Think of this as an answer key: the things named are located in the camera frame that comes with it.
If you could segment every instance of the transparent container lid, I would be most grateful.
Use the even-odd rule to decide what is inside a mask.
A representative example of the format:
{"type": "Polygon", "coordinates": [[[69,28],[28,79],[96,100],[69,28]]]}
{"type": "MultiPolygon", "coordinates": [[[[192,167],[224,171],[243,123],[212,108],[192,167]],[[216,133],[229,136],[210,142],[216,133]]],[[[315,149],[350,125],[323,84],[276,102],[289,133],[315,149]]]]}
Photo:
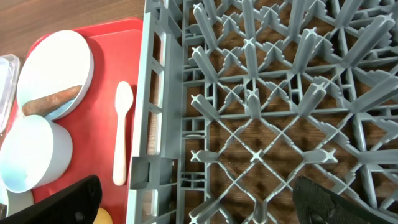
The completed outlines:
{"type": "Polygon", "coordinates": [[[4,132],[14,102],[20,62],[15,55],[0,57],[0,133],[4,132]]]}

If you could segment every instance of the white plate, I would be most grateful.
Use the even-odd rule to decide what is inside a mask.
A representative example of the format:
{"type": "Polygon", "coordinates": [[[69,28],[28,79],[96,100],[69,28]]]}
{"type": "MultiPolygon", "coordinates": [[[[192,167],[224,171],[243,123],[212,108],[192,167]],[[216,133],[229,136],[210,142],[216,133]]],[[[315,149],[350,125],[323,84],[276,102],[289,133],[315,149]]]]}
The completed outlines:
{"type": "Polygon", "coordinates": [[[71,30],[56,32],[36,46],[19,76],[18,107],[30,100],[82,85],[78,96],[45,118],[66,116],[81,102],[90,86],[94,72],[93,54],[86,40],[71,30]]]}

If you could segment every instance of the wooden table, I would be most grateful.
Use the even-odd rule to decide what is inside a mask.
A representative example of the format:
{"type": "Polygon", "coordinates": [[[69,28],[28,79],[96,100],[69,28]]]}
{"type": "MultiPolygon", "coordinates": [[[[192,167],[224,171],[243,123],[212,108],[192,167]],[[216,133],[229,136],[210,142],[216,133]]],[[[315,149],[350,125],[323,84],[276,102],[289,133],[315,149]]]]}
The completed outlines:
{"type": "MultiPolygon", "coordinates": [[[[271,6],[275,1],[260,1],[261,4],[271,6]]],[[[1,1],[0,3],[0,55],[14,54],[18,56],[22,63],[24,62],[27,52],[30,46],[44,34],[56,32],[58,30],[72,29],[76,27],[93,25],[106,21],[113,21],[117,19],[122,19],[126,17],[138,17],[142,19],[144,12],[144,0],[13,0],[13,1],[1,1]]],[[[282,23],[289,21],[290,12],[285,12],[286,15],[281,15],[282,23]]],[[[318,27],[319,34],[326,34],[330,27],[327,24],[316,22],[312,26],[316,25],[318,27]]],[[[276,39],[283,38],[279,34],[275,33],[265,33],[261,35],[261,41],[275,41],[276,39]]],[[[230,39],[226,39],[223,42],[224,47],[231,48],[235,45],[242,44],[241,40],[236,40],[234,36],[230,39]]],[[[294,58],[294,52],[297,49],[297,45],[292,44],[284,52],[287,60],[292,60],[294,58]]],[[[259,60],[263,60],[265,55],[259,54],[259,60]]],[[[212,59],[216,67],[222,66],[222,61],[217,56],[212,59]]],[[[315,62],[314,65],[322,64],[321,61],[315,62]]],[[[280,65],[275,65],[273,69],[280,70],[280,65]]],[[[188,89],[188,95],[198,94],[202,92],[203,89],[191,88],[188,89]]],[[[275,104],[270,105],[270,108],[274,109],[285,109],[285,105],[280,105],[282,101],[276,101],[275,104]]],[[[189,107],[190,102],[187,103],[187,116],[196,116],[197,111],[189,107]]],[[[232,105],[229,108],[230,112],[241,113],[242,108],[237,108],[232,105]]],[[[331,117],[324,118],[322,121],[329,122],[336,125],[342,118],[331,117]]],[[[236,121],[233,123],[226,123],[228,126],[242,125],[245,121],[236,121]]],[[[269,122],[276,125],[284,126],[289,122],[287,119],[275,118],[269,122]]],[[[377,140],[382,136],[382,131],[380,129],[368,126],[368,131],[366,132],[367,138],[369,138],[368,144],[375,144],[377,140]]],[[[352,137],[352,130],[345,130],[349,137],[352,137]]],[[[219,148],[222,146],[227,137],[228,133],[225,133],[223,128],[212,124],[211,132],[214,133],[210,139],[211,147],[219,148]]],[[[323,135],[320,132],[308,124],[306,121],[301,121],[298,125],[291,128],[289,131],[289,136],[295,141],[299,147],[306,148],[318,143],[323,135]]],[[[244,139],[247,139],[247,144],[251,147],[263,148],[273,140],[273,134],[263,125],[253,122],[250,127],[243,133],[244,139]]],[[[347,154],[338,146],[333,145],[337,148],[336,157],[340,160],[338,166],[330,165],[327,167],[330,172],[341,177],[341,175],[346,172],[355,163],[355,158],[353,159],[349,154],[347,154]]],[[[190,160],[190,150],[199,150],[201,148],[200,142],[187,141],[187,171],[198,171],[202,170],[200,164],[193,164],[189,162],[190,160]]],[[[223,154],[221,159],[225,159],[225,163],[232,162],[234,166],[228,166],[228,168],[233,172],[241,172],[249,159],[248,154],[245,149],[239,144],[235,144],[228,149],[228,152],[223,154]]],[[[299,155],[292,154],[292,150],[289,149],[285,144],[281,143],[280,146],[275,147],[275,150],[270,151],[265,158],[271,163],[275,169],[282,175],[287,175],[290,170],[292,170],[300,158],[299,155]]],[[[218,178],[212,178],[211,188],[212,193],[217,196],[227,187],[227,183],[230,182],[225,175],[222,174],[223,171],[214,166],[212,168],[212,174],[217,175],[218,178]]],[[[330,185],[330,183],[325,180],[321,174],[314,173],[313,169],[305,169],[301,173],[303,175],[309,176],[312,179],[320,179],[325,185],[330,185]]],[[[392,193],[397,186],[391,183],[382,175],[374,176],[377,182],[377,198],[379,203],[383,198],[387,197],[392,193]]],[[[263,167],[255,167],[253,172],[248,174],[247,178],[243,180],[248,189],[256,196],[258,200],[264,200],[267,194],[272,191],[277,185],[278,181],[275,180],[272,174],[266,171],[263,167]]],[[[203,193],[187,192],[185,197],[185,222],[190,221],[188,212],[193,208],[198,206],[201,201],[203,201],[203,193]]],[[[226,206],[229,212],[234,216],[234,218],[239,222],[244,219],[245,216],[249,215],[253,209],[253,202],[247,197],[246,194],[236,189],[232,190],[223,199],[222,203],[226,206]]],[[[295,217],[295,210],[292,203],[291,192],[284,190],[279,196],[271,201],[269,205],[269,210],[279,218],[282,223],[296,223],[297,219],[295,217]]],[[[216,214],[212,221],[214,223],[221,223],[221,214],[216,214]]]]}

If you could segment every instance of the gray plastic lattice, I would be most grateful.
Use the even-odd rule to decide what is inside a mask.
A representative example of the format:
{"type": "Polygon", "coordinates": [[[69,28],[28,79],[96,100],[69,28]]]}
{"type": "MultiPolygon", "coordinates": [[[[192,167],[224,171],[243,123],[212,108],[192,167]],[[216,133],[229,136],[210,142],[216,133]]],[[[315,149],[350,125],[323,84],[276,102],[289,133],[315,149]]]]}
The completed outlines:
{"type": "Polygon", "coordinates": [[[278,220],[267,211],[267,203],[284,189],[292,190],[291,181],[306,164],[313,164],[325,177],[334,183],[331,190],[337,194],[345,193],[355,202],[368,209],[370,212],[392,223],[398,223],[398,214],[387,209],[398,200],[398,191],[386,198],[379,206],[372,178],[373,172],[382,173],[391,182],[398,184],[398,150],[378,150],[384,144],[398,137],[398,117],[392,110],[398,109],[398,104],[381,105],[387,100],[398,100],[398,3],[393,0],[346,0],[340,6],[338,0],[285,0],[282,4],[272,7],[254,8],[256,0],[222,0],[216,7],[213,0],[148,0],[144,14],[144,33],[141,50],[141,65],[139,84],[137,90],[136,122],[134,124],[134,141],[132,150],[132,166],[129,192],[129,206],[127,222],[129,223],[168,223],[171,217],[177,223],[183,223],[184,196],[187,190],[205,192],[205,201],[194,208],[190,213],[190,223],[206,223],[216,213],[221,212],[228,223],[236,223],[227,209],[220,203],[229,190],[237,186],[254,202],[252,214],[247,216],[244,223],[266,223],[278,220]],[[182,11],[178,5],[183,4],[182,11]],[[330,4],[331,16],[327,14],[326,3],[330,4]],[[279,14],[288,4],[292,4],[289,25],[280,22],[279,14]],[[242,13],[226,15],[226,10],[234,6],[242,13]],[[188,25],[188,12],[193,8],[197,24],[188,25]],[[317,17],[335,28],[326,35],[317,34],[316,28],[305,29],[305,26],[317,17]],[[182,20],[182,29],[176,21],[182,20]],[[244,22],[244,32],[238,24],[244,22]],[[261,26],[256,30],[255,21],[261,26]],[[223,25],[222,34],[217,38],[212,28],[219,22],[223,25]],[[285,38],[276,43],[259,42],[257,36],[266,28],[271,28],[282,34],[285,38]],[[244,39],[241,47],[231,50],[221,49],[219,44],[230,32],[235,32],[244,39]],[[162,55],[160,61],[152,56],[154,33],[162,41],[162,55]],[[358,40],[348,49],[345,34],[350,34],[358,40]],[[331,38],[338,36],[339,49],[333,49],[331,38]],[[182,38],[182,48],[177,43],[177,38],[182,38]],[[298,49],[293,63],[285,59],[283,50],[291,42],[298,43],[298,49]],[[204,47],[193,49],[188,55],[188,46],[204,44],[204,47]],[[264,61],[257,61],[257,51],[266,52],[264,61]],[[210,61],[212,52],[219,52],[224,57],[223,68],[216,71],[210,61]],[[246,66],[240,58],[244,54],[246,66]],[[309,61],[319,57],[329,65],[308,67],[309,61]],[[264,72],[274,61],[288,67],[287,70],[264,72]],[[370,70],[366,72],[363,67],[380,67],[395,65],[389,72],[383,70],[370,70]],[[226,77],[225,71],[237,65],[244,74],[226,77]],[[149,101],[150,73],[155,71],[160,76],[160,100],[157,105],[149,101]],[[331,78],[323,77],[323,72],[332,73],[331,78]],[[283,78],[280,83],[265,81],[267,78],[283,78]],[[309,88],[304,92],[301,80],[310,82],[309,88]],[[371,89],[361,96],[357,96],[354,79],[370,86],[371,89]],[[234,88],[229,88],[224,83],[238,83],[234,88]],[[259,88],[262,85],[271,93],[265,103],[260,103],[259,88]],[[203,86],[204,95],[192,96],[191,105],[202,114],[194,118],[183,118],[185,111],[185,95],[189,87],[203,86]],[[227,95],[223,106],[217,109],[217,88],[224,90],[227,95]],[[317,109],[318,104],[326,95],[336,100],[336,108],[317,109]],[[275,97],[280,97],[289,105],[288,111],[263,112],[275,97]],[[237,101],[244,107],[243,114],[222,114],[233,102],[237,101]],[[377,111],[380,116],[371,116],[369,111],[377,111]],[[314,114],[335,114],[345,112],[346,117],[337,125],[318,121],[314,114]],[[147,119],[148,114],[157,116],[157,149],[155,155],[148,155],[147,147],[147,119]],[[267,118],[273,116],[295,116],[284,128],[269,123],[267,118]],[[249,118],[249,121],[237,130],[230,130],[222,119],[249,118]],[[287,135],[287,131],[300,118],[306,119],[311,125],[325,134],[324,140],[310,151],[303,151],[297,147],[287,135]],[[264,149],[254,151],[244,140],[241,133],[255,119],[270,129],[277,137],[264,149]],[[204,127],[199,127],[198,122],[205,121],[204,127]],[[386,135],[372,148],[366,147],[362,121],[370,121],[386,132],[386,135]],[[186,130],[186,123],[192,124],[191,130],[186,130]],[[230,133],[230,137],[220,151],[209,149],[210,124],[218,123],[230,133]],[[354,145],[342,132],[348,124],[355,128],[355,138],[358,142],[354,145]],[[204,172],[185,171],[185,139],[204,139],[203,150],[192,151],[193,162],[205,164],[204,172]],[[263,156],[278,141],[283,140],[292,150],[303,157],[303,161],[289,174],[287,178],[279,175],[264,159],[263,156]],[[335,150],[323,148],[325,144],[333,141],[342,149],[349,152],[358,163],[346,173],[343,179],[338,178],[325,170],[320,164],[337,163],[334,157],[335,150]],[[228,150],[233,142],[239,142],[251,154],[250,165],[241,174],[232,174],[219,160],[220,154],[228,150]],[[178,178],[168,181],[172,176],[172,159],[178,159],[178,178]],[[219,196],[211,194],[210,165],[218,164],[231,179],[232,184],[219,196]],[[248,191],[242,178],[256,165],[261,164],[280,181],[280,185],[272,191],[267,198],[260,202],[248,191]],[[390,165],[384,168],[380,164],[390,165]],[[362,200],[357,192],[351,188],[356,172],[360,170],[363,187],[366,191],[367,201],[362,200]],[[152,195],[152,210],[150,214],[142,216],[145,192],[152,195]],[[176,207],[172,206],[172,197],[175,195],[176,207]]]}

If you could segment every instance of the plastic spoon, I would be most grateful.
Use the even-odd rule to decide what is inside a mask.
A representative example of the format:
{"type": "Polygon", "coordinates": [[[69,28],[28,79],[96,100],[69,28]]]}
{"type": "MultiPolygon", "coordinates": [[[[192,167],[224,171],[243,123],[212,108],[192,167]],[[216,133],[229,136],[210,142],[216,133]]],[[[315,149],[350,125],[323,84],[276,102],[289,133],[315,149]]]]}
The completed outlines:
{"type": "Polygon", "coordinates": [[[116,144],[113,159],[113,182],[122,186],[126,181],[126,115],[131,108],[134,96],[130,85],[121,81],[116,89],[114,105],[118,114],[118,129],[116,132],[116,144]]]}

